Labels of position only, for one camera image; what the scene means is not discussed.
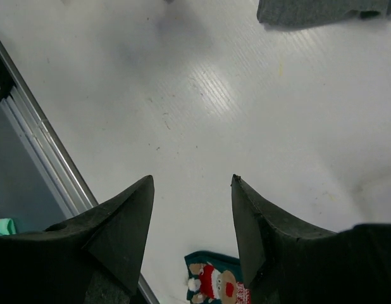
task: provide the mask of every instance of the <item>christmas sock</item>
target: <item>christmas sock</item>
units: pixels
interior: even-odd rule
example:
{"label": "christmas sock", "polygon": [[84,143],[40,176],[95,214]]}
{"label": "christmas sock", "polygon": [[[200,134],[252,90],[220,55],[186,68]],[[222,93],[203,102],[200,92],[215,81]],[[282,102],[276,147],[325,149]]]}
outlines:
{"label": "christmas sock", "polygon": [[192,304],[251,304],[238,258],[197,251],[184,260],[189,271],[187,299]]}

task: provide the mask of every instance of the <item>gray sock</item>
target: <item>gray sock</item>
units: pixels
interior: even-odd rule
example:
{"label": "gray sock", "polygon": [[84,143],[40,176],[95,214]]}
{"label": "gray sock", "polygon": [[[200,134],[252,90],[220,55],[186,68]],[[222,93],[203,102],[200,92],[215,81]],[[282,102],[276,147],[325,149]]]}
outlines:
{"label": "gray sock", "polygon": [[339,21],[351,11],[391,14],[391,0],[260,0],[258,20],[270,25],[306,27]]}

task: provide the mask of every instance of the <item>santa claus print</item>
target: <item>santa claus print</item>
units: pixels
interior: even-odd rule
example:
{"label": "santa claus print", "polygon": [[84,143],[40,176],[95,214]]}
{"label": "santa claus print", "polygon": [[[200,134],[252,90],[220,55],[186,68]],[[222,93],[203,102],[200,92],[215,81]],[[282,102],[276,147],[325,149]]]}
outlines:
{"label": "santa claus print", "polygon": [[189,279],[189,289],[194,292],[193,304],[211,303],[219,300],[222,304],[250,304],[250,291],[229,271],[220,272],[211,264],[195,263],[189,267],[198,277]]}

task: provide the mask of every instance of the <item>reindeer nose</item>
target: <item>reindeer nose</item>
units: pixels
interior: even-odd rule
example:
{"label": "reindeer nose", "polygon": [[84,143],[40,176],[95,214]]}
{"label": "reindeer nose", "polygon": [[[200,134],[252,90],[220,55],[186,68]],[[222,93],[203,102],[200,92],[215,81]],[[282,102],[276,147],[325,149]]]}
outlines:
{"label": "reindeer nose", "polygon": [[232,283],[227,283],[227,285],[225,286],[225,293],[227,294],[227,296],[229,296],[230,298],[232,297],[233,295],[233,284]]}

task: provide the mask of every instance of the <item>table surface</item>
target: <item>table surface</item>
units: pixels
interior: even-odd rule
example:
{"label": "table surface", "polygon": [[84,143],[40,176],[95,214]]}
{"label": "table surface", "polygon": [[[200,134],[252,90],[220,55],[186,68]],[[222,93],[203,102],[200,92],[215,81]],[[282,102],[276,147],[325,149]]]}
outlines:
{"label": "table surface", "polygon": [[365,197],[391,180],[391,20],[286,31],[257,5],[0,0],[0,39],[95,197],[154,176],[142,273],[161,303],[185,301],[184,255],[237,256],[233,173],[327,229],[391,220]]}

